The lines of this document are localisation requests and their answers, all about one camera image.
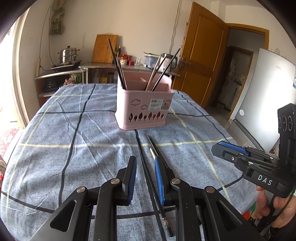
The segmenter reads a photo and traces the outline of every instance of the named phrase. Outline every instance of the chopstick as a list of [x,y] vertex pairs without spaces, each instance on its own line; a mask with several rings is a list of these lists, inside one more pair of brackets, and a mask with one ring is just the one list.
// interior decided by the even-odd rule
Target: chopstick
[[152,76],[152,79],[153,79],[154,76],[157,74],[157,72],[159,71],[160,67],[163,65],[163,62],[165,61],[166,57],[167,57],[167,54],[165,54],[165,56],[164,56],[162,62],[161,62],[160,65],[157,67],[156,71],[154,72],[154,74],[153,74],[153,76]]
[[122,79],[123,79],[123,82],[124,82],[124,84],[125,84],[125,86],[126,86],[126,89],[128,89],[128,88],[127,88],[127,85],[126,85],[126,79],[125,79],[124,74],[123,74],[122,66],[121,66],[121,64],[120,64],[119,57],[117,57],[117,64],[118,64],[118,67],[119,67],[120,74],[121,74],[121,77],[122,77]]
[[153,86],[151,91],[154,91],[157,87],[157,85],[159,84],[159,82],[161,81],[161,78],[163,77],[163,75],[165,74],[165,72],[168,70],[169,66],[171,65],[171,63],[173,62],[174,58],[177,56],[177,54],[179,53],[181,48],[178,49],[178,51],[175,53],[175,55],[173,56],[173,58],[170,60],[170,62],[168,63],[168,65],[166,66],[166,68],[163,70],[163,72],[161,73],[161,75],[159,76],[158,80],[156,81],[155,85]]
[[139,151],[140,151],[140,157],[141,157],[141,161],[142,161],[142,166],[143,166],[143,170],[144,170],[144,174],[145,174],[145,177],[147,176],[148,178],[146,178],[146,181],[150,183],[150,186],[151,186],[151,189],[152,189],[152,193],[153,193],[153,196],[155,198],[155,201],[156,201],[156,204],[158,206],[158,209],[160,211],[160,215],[162,217],[162,220],[164,222],[164,226],[165,228],[167,229],[167,232],[168,232],[168,235],[170,237],[173,237],[174,234],[173,234],[173,231],[170,227],[170,223],[169,223],[169,220],[168,218],[166,217],[166,214],[165,214],[165,211],[163,209],[163,206],[161,205],[160,203],[160,200],[159,200],[159,196],[157,194],[157,191],[155,189],[155,186],[153,184],[153,181],[152,181],[152,178],[151,178],[151,175],[149,173],[149,170],[148,170],[148,166],[147,166],[147,163],[145,161],[145,158],[144,158],[144,154],[143,154],[143,149],[142,149],[142,145],[141,145],[141,142],[140,142],[140,139],[139,139],[139,135],[138,135],[138,132],[136,132],[136,140],[137,140],[137,143],[138,143],[138,148],[139,148]]
[[157,59],[157,61],[156,61],[156,63],[155,63],[154,69],[152,70],[152,73],[151,73],[150,79],[149,79],[149,81],[148,81],[148,84],[147,84],[147,86],[146,86],[146,88],[145,88],[145,91],[148,91],[148,89],[149,89],[149,86],[150,86],[150,84],[151,84],[151,81],[152,81],[152,79],[153,79],[153,77],[154,77],[155,70],[157,69],[157,65],[158,65],[159,62],[160,62],[160,58],[161,58],[161,57],[159,56],[158,59]]
[[168,167],[168,164],[167,164],[166,161],[164,160],[164,158],[163,158],[163,156],[161,155],[160,151],[159,151],[158,148],[156,147],[156,144],[154,143],[154,141],[153,141],[153,140],[151,139],[151,137],[148,136],[148,135],[147,135],[147,138],[148,138],[148,140],[149,140],[149,142],[150,142],[150,144],[151,144],[151,146],[152,146],[152,149],[153,149],[155,155],[156,155],[156,156],[160,156],[160,157],[162,158],[162,160],[163,160],[163,164],[165,165],[165,167],[166,167],[166,168],[169,168],[169,167]]
[[112,45],[111,45],[111,41],[110,39],[108,39],[108,43],[109,43],[109,47],[110,47],[110,50],[111,50],[111,53],[112,53],[112,57],[113,57],[113,61],[114,61],[114,64],[115,64],[115,68],[117,70],[117,73],[118,73],[118,77],[120,79],[120,82],[121,82],[121,85],[122,85],[122,88],[124,90],[126,90],[126,84],[125,82],[123,81],[123,78],[122,78],[122,75],[120,73],[120,68],[119,68],[119,65],[118,65],[118,61],[117,61],[117,58],[115,57],[115,54],[114,54],[114,51],[113,51],[113,48],[112,48]]

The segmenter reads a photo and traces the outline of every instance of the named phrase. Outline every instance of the stainless steel pot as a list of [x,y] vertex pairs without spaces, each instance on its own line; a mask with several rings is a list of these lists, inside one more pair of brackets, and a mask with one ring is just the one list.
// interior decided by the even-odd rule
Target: stainless steel pot
[[66,49],[62,49],[58,53],[60,64],[76,61],[76,57],[78,56],[77,51],[79,50],[80,49],[71,48],[70,45],[67,46]]

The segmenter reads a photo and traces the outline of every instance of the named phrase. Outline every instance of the product label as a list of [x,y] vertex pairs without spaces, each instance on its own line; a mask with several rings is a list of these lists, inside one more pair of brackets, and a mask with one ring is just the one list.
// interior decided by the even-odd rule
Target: product label
[[161,110],[168,110],[170,108],[170,103],[172,100],[163,100],[163,104],[161,105]]
[[296,89],[296,69],[295,69],[293,87]]
[[163,105],[163,99],[151,99],[148,110],[160,110]]

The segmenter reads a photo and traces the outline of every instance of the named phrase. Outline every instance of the wooden door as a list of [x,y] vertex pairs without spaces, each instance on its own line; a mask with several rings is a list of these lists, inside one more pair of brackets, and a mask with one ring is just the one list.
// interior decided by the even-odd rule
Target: wooden door
[[203,108],[219,73],[227,33],[227,24],[196,2],[192,3],[180,54],[180,76],[175,79],[173,88],[187,93]]

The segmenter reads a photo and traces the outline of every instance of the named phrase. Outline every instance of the white refrigerator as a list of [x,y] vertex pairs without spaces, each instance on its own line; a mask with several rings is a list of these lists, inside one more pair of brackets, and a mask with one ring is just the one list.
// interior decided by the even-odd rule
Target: white refrigerator
[[277,110],[296,102],[295,65],[259,49],[255,71],[228,132],[239,145],[269,152],[279,138]]

